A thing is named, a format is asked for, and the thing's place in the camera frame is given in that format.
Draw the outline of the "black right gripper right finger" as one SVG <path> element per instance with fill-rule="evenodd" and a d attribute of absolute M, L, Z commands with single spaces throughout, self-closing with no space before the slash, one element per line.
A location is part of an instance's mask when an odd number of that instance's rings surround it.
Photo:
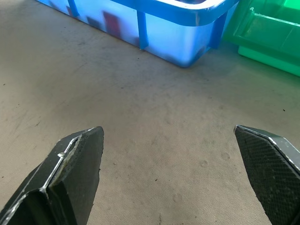
<path fill-rule="evenodd" d="M 300 225 L 300 151 L 286 138 L 236 125 L 252 189 L 272 225 Z"/>

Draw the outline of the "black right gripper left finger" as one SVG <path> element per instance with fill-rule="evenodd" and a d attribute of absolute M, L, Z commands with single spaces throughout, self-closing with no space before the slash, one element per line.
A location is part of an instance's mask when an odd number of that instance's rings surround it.
<path fill-rule="evenodd" d="M 101 126 L 60 139 L 0 212 L 0 225 L 86 225 L 100 180 Z"/>

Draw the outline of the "green plastic bin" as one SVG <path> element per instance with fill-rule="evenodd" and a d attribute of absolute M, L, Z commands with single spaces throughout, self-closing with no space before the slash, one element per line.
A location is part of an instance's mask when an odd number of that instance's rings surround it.
<path fill-rule="evenodd" d="M 300 0 L 240 0 L 224 38 L 240 55 L 300 77 Z"/>

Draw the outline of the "blue translucent plastic bin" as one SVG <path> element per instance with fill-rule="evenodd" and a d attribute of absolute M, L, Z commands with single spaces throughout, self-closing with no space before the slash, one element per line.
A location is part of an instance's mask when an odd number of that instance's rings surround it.
<path fill-rule="evenodd" d="M 187 68 L 216 49 L 239 0 L 37 0 Z"/>

